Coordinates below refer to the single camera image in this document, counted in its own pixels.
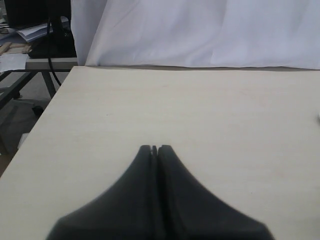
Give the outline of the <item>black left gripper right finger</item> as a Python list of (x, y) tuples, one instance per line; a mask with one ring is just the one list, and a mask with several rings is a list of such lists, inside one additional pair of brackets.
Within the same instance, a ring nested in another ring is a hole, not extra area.
[(267, 226), (206, 189), (170, 145), (157, 155), (164, 225), (170, 240), (272, 240)]

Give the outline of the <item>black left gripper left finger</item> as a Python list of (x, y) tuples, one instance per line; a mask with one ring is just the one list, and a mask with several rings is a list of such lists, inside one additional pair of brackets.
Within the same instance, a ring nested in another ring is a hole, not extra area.
[(49, 240), (151, 240), (151, 148), (143, 145), (103, 194), (60, 218)]

